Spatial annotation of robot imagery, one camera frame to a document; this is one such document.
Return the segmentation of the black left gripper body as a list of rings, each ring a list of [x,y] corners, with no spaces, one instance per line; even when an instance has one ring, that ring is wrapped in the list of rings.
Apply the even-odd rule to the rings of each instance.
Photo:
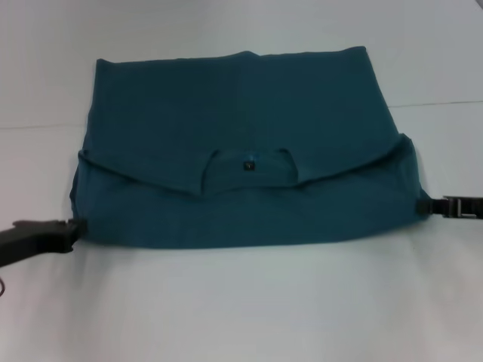
[[[1,231],[1,267],[43,253],[68,253],[70,226],[65,221],[19,221]]]

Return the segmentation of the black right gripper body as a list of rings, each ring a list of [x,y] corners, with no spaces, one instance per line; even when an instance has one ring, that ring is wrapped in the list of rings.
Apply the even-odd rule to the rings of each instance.
[[[444,196],[447,210],[444,216],[452,219],[482,219],[483,200],[476,197]]]

